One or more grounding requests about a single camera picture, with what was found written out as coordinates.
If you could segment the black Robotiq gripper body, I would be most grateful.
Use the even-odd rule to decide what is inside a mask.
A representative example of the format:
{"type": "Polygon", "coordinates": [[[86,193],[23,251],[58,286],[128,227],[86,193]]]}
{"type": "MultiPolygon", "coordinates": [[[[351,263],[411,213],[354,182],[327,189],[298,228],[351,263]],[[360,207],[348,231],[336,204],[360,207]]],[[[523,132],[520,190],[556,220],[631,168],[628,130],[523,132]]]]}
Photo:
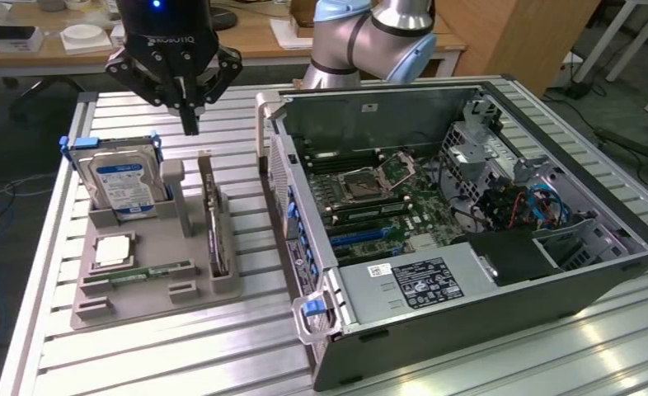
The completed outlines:
{"type": "Polygon", "coordinates": [[[195,99],[196,79],[218,53],[208,1],[119,1],[123,47],[148,71],[168,73],[182,84],[186,104],[195,99]]]}

